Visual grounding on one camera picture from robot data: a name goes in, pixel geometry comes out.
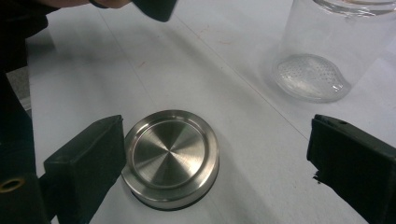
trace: jar bottom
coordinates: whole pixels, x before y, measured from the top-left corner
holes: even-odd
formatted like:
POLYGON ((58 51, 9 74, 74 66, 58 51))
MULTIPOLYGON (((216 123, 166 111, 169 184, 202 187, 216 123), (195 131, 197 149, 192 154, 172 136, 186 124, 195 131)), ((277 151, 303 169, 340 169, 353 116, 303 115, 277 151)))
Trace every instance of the jar bottom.
POLYGON ((309 102, 337 101, 351 89, 334 63, 313 54, 295 54, 277 62, 274 74, 280 88, 309 102))

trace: circular rim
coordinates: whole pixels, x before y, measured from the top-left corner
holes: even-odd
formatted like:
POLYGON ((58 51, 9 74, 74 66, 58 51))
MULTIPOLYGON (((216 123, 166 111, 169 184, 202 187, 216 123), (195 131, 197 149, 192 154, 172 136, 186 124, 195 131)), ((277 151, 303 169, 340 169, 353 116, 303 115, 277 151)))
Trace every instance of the circular rim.
POLYGON ((203 119, 187 111, 165 110, 140 120, 125 137, 125 152, 127 164, 122 170, 125 183, 140 202, 159 210, 178 210, 197 202, 209 191, 219 171, 218 141, 213 130, 203 119), (200 134, 205 155, 201 166, 188 181, 158 188, 148 184, 138 173, 134 151, 147 130, 167 121, 183 122, 200 134))

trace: clear glass container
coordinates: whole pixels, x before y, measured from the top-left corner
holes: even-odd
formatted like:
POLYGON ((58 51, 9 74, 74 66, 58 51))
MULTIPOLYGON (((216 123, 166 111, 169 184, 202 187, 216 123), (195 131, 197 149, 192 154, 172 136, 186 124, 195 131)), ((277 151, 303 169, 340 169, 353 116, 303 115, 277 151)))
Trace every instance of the clear glass container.
POLYGON ((294 0, 273 75, 288 94, 343 98, 396 34, 396 1, 294 0))

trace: black object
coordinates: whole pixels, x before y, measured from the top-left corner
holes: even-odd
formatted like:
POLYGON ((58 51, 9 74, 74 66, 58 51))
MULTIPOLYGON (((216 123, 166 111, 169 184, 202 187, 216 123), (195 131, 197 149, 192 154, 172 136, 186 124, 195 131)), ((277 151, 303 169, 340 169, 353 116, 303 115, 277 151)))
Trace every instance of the black object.
POLYGON ((22 173, 35 174, 32 120, 2 71, 0 102, 0 179, 22 173))
POLYGON ((44 162, 0 180, 0 223, 88 223, 126 163, 121 116, 101 119, 44 162))
POLYGON ((46 28, 46 15, 55 10, 31 0, 0 1, 0 70, 26 66, 25 38, 46 28))
POLYGON ((396 223, 396 148, 340 119, 315 115, 307 159, 314 177, 369 223, 396 223))
POLYGON ((169 21, 177 0, 131 0, 143 13, 156 21, 169 21))
POLYGON ((94 0, 90 0, 90 3, 93 4, 96 7, 99 7, 99 8, 103 8, 103 9, 108 8, 108 7, 103 6, 102 4, 97 3, 94 0))

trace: metal disc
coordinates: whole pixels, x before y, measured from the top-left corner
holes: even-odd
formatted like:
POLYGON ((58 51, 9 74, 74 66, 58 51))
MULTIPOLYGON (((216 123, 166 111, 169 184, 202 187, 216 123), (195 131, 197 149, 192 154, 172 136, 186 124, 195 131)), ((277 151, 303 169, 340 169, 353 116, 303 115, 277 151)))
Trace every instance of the metal disc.
POLYGON ((122 177, 141 202, 176 210, 202 198, 219 170, 215 134, 190 112, 166 110, 139 121, 125 138, 122 177))

